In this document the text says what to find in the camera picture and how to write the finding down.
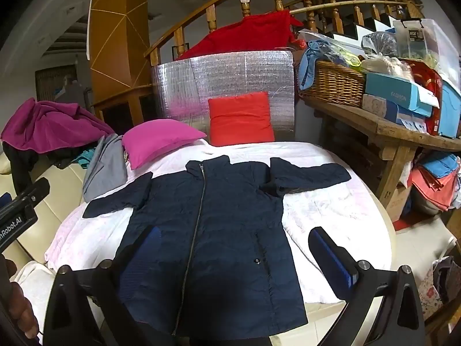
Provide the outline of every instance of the reflective foil sheet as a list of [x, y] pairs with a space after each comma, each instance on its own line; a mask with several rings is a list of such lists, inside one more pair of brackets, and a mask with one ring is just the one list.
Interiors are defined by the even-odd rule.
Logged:
[[208, 99], [267, 91], [277, 140], [294, 138], [294, 78], [290, 52], [264, 50], [194, 57], [152, 68], [162, 118], [209, 134]]

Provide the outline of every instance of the pink pillow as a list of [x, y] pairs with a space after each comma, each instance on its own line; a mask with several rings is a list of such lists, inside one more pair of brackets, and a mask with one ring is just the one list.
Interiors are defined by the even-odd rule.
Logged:
[[128, 153], [131, 168], [145, 163], [207, 135], [173, 119], [155, 119], [128, 130], [122, 144]]

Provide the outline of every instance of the orange column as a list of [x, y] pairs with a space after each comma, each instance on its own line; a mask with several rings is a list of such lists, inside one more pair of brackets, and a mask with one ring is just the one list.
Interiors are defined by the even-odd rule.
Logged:
[[151, 93], [147, 0], [92, 0], [89, 47], [97, 116], [128, 102], [133, 124], [141, 123], [139, 96]]

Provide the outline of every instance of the clear plastic bag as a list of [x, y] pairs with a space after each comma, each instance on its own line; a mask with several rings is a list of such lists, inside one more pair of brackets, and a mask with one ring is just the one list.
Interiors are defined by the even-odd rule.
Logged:
[[410, 66], [395, 57], [375, 56], [363, 60], [360, 66], [362, 70], [387, 74], [389, 76], [398, 76], [399, 78], [414, 82]]
[[362, 49], [367, 55], [397, 57], [397, 40], [393, 33], [375, 32], [362, 38]]

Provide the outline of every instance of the clear plastic container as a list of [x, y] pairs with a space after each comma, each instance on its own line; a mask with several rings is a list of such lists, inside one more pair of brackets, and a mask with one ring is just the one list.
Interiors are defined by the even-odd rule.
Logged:
[[423, 60], [460, 90], [458, 51], [433, 19], [395, 20], [394, 27], [400, 58]]

